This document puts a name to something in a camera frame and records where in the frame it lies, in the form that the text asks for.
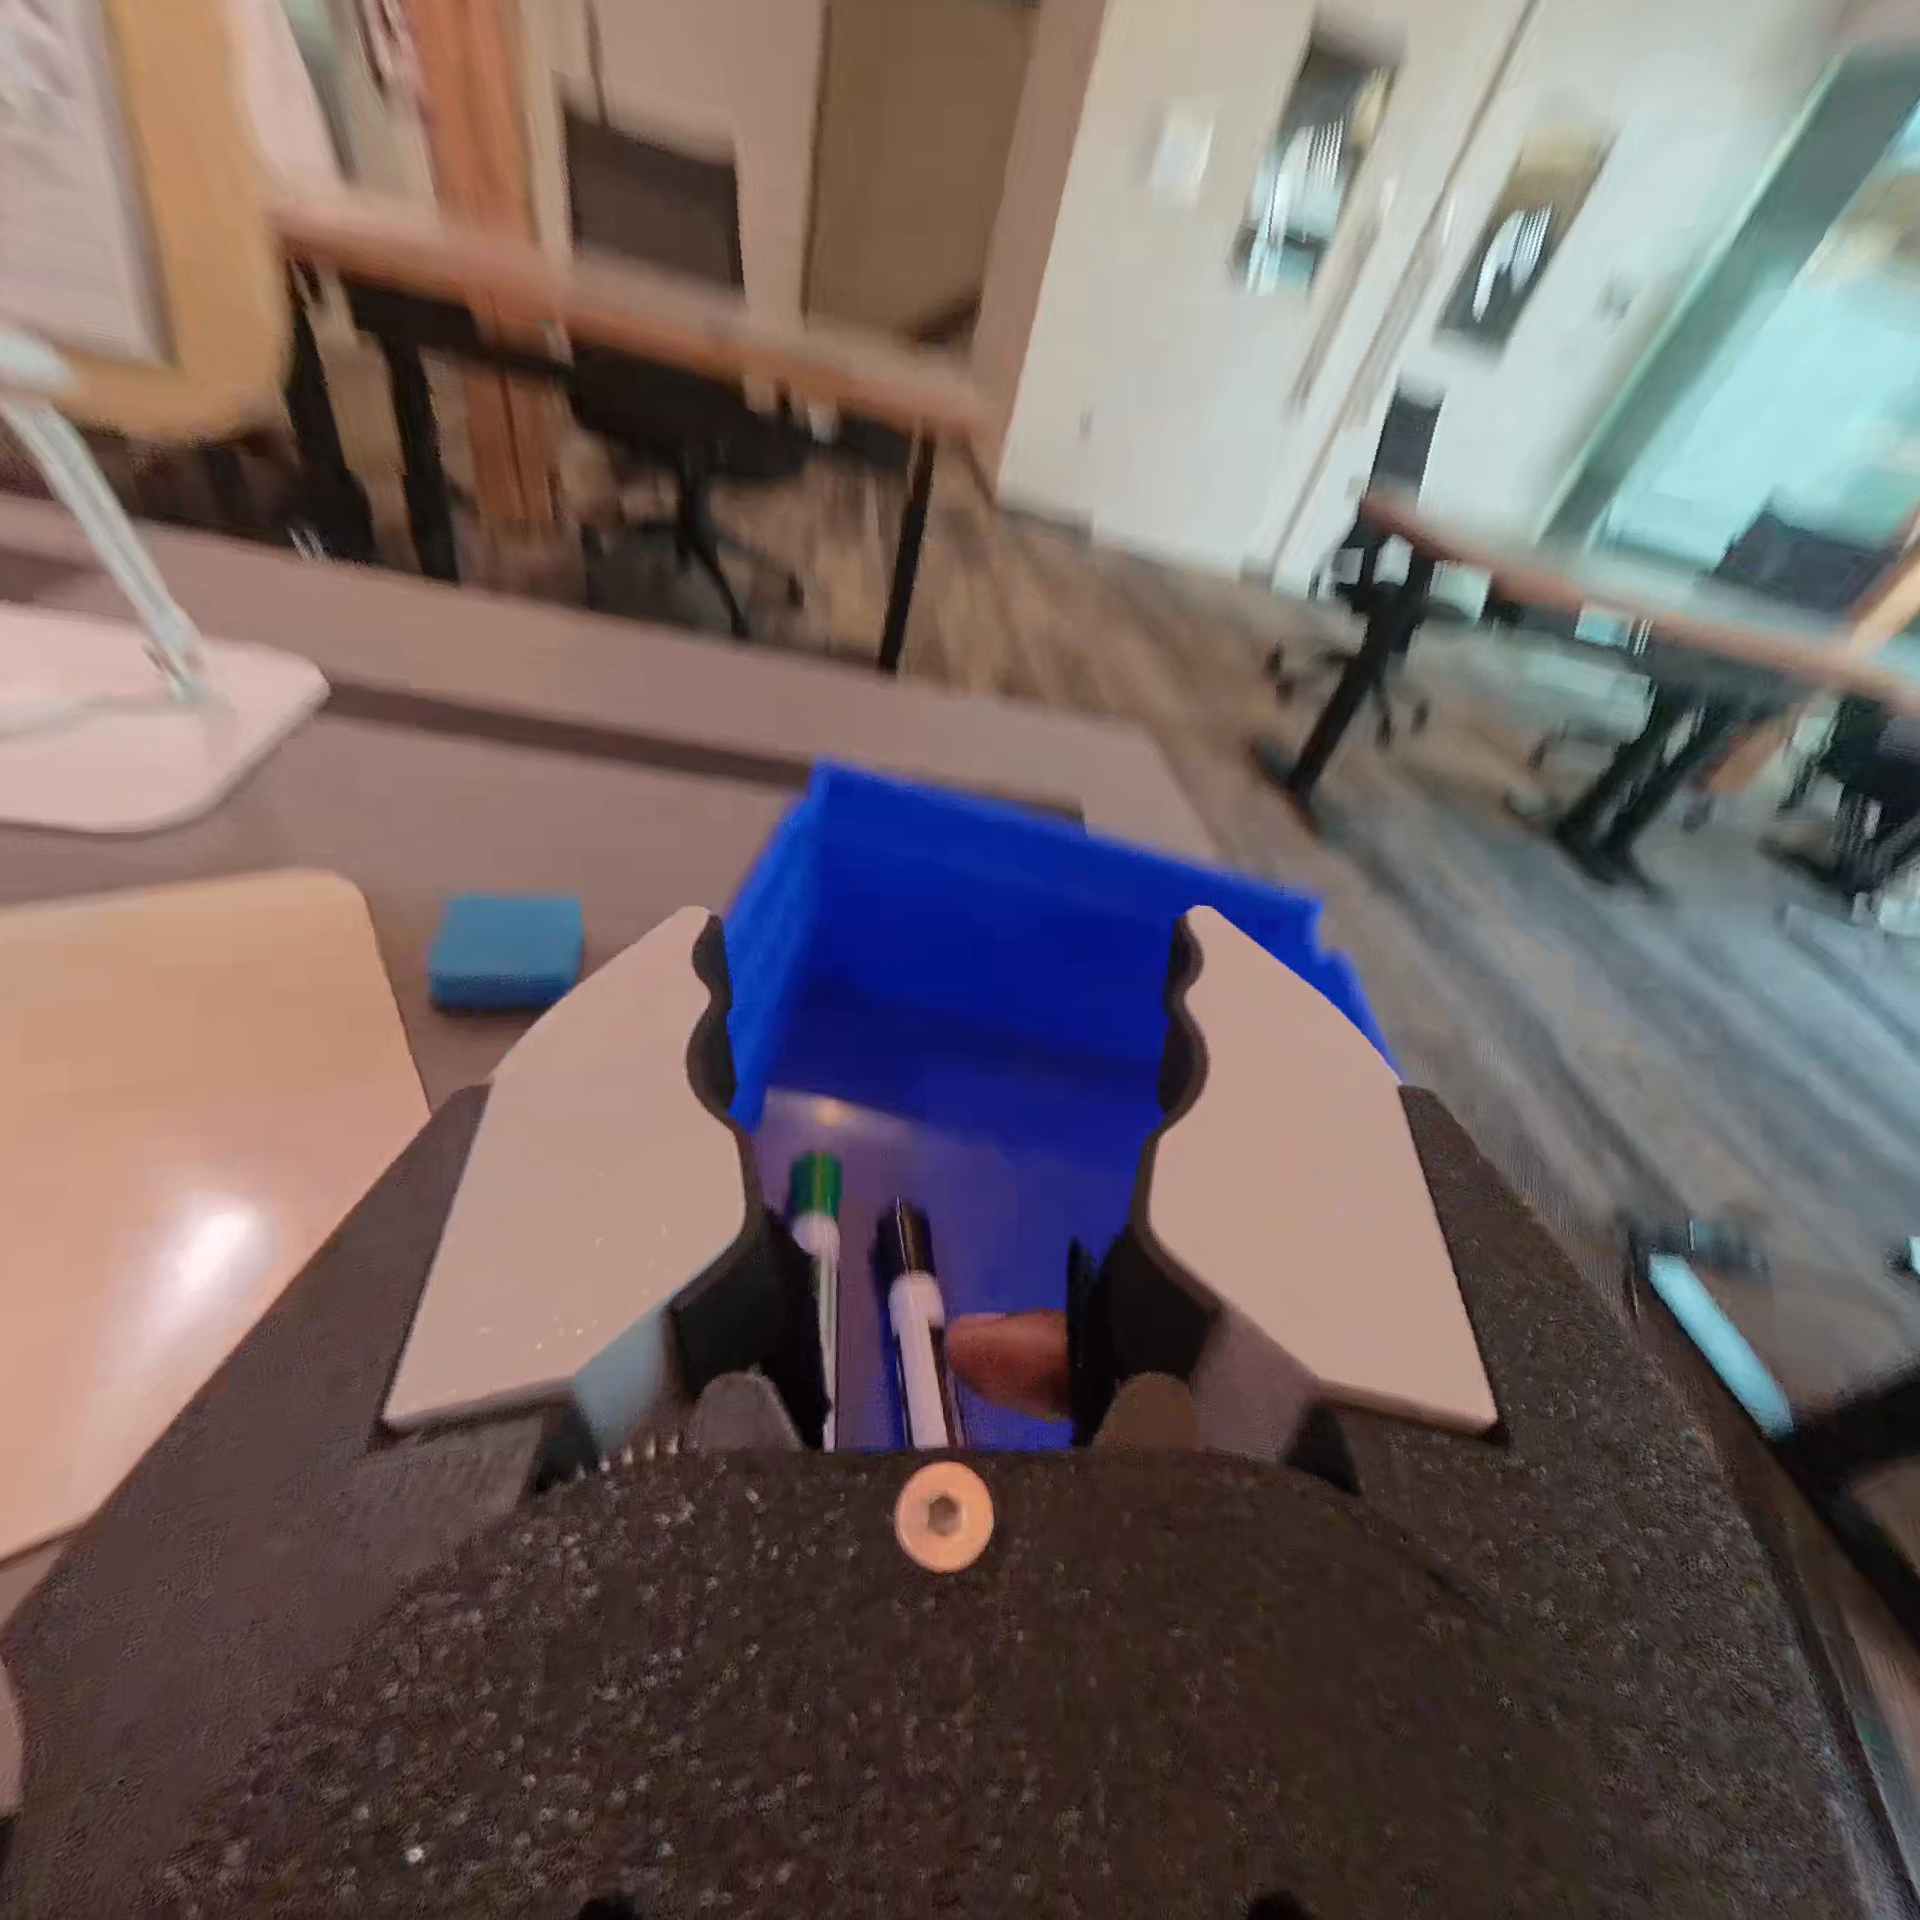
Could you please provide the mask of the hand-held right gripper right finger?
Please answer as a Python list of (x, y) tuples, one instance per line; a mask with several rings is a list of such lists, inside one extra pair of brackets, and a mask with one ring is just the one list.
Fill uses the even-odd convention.
[(1073, 1260), (1073, 1425), (1176, 1381), (1200, 1443), (1288, 1458), (1322, 1415), (1498, 1440), (1498, 1397), (1406, 1109), (1353, 1017), (1216, 903), (1172, 921), (1149, 1062), (1099, 1137)]

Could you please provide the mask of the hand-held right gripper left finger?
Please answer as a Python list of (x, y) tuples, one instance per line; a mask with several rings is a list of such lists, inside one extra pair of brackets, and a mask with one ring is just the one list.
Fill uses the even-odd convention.
[(731, 1118), (724, 925), (677, 912), (492, 1067), (387, 1426), (538, 1415), (561, 1457), (692, 1440), (755, 1379), (749, 1446), (820, 1449), (815, 1270)]

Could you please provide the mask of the blue whiteboard eraser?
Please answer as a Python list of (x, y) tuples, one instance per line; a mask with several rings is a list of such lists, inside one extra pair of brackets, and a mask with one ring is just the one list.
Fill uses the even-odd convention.
[(566, 998), (585, 977), (576, 895), (460, 890), (444, 900), (424, 957), (427, 1007), (448, 1017), (519, 1017)]

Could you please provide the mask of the green whiteboard marker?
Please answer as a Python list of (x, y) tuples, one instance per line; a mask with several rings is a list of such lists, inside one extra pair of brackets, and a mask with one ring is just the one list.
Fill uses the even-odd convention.
[(806, 1197), (803, 1209), (790, 1218), (790, 1233), (806, 1257), (806, 1272), (815, 1284), (815, 1317), (820, 1329), (820, 1360), (822, 1360), (822, 1387), (828, 1387), (828, 1415), (822, 1415), (822, 1452), (836, 1452), (841, 1443), (841, 1355), (843, 1355), (843, 1228), (841, 1228), (843, 1197), (841, 1190), (822, 1190)]

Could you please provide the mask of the black whiteboard marker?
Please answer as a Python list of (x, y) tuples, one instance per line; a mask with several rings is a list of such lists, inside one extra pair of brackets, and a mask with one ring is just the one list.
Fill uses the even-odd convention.
[(905, 1443), (922, 1452), (965, 1449), (968, 1426), (947, 1359), (945, 1292), (933, 1272), (907, 1268), (890, 1280), (890, 1326)]

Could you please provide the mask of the white whiteboard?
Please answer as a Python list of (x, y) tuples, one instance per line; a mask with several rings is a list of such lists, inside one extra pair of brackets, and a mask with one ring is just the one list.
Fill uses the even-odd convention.
[(350, 879), (3, 912), (3, 1563), (92, 1518), (424, 1120)]

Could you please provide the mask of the blue plastic bin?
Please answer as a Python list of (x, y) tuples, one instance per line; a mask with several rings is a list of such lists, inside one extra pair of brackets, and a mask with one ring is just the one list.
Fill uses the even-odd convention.
[(1119, 1233), (1200, 903), (1399, 1067), (1307, 890), (833, 764), (782, 815), (724, 912), (731, 1118), (776, 1211), (806, 1154), (846, 1177), (841, 1449), (905, 1446), (871, 1268), (894, 1197), (928, 1211), (954, 1312), (1059, 1305), (1068, 1255)]

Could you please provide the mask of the black floor stand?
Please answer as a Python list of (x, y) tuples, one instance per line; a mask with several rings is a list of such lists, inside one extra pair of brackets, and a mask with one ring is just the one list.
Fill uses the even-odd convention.
[(1659, 1309), (1873, 1579), (1917, 1589), (1917, 1242), (1891, 1292), (1775, 1260), (1742, 1218), (1632, 1222), (1632, 1305)]

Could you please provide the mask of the white table sign stand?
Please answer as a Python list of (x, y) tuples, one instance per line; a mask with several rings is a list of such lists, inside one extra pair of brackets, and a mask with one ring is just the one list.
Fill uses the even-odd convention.
[(280, 4), (3, 4), (3, 446), (129, 606), (3, 614), (6, 825), (193, 824), (328, 699), (316, 665), (204, 638), (87, 435), (225, 444), (280, 418), (273, 203), (336, 180)]

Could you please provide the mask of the wooden office desk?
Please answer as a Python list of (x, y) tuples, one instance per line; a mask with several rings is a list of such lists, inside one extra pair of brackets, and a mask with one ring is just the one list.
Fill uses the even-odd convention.
[(1789, 612), (1746, 587), (1620, 563), (1559, 543), (1521, 543), (1434, 516), (1414, 494), (1375, 489), (1356, 516), (1385, 531), (1382, 587), (1360, 656), (1334, 682), (1299, 747), (1255, 737), (1251, 756), (1266, 785), (1313, 821), (1317, 788), (1389, 668), (1434, 612), (1434, 574), (1446, 565), (1487, 579), (1497, 612), (1525, 630), (1573, 627), (1583, 614), (1624, 630), (1608, 656), (1639, 672), (1653, 702), (1646, 724), (1560, 814), (1538, 815), (1559, 849), (1599, 880), (1653, 880), (1639, 869), (1646, 828), (1736, 736), (1796, 709), (1818, 682), (1851, 682), (1917, 709), (1917, 679), (1859, 653), (1839, 617)]
[(610, 348), (897, 436), (905, 507), (877, 653), (878, 672), (897, 672), (940, 452), (973, 460), (990, 428), (987, 391), (959, 355), (846, 324), (769, 319), (690, 279), (556, 256), (388, 200), (273, 200), (267, 227), (292, 263), (399, 305), (396, 325), (362, 324), (380, 342), (556, 383), (570, 367), (552, 342)]

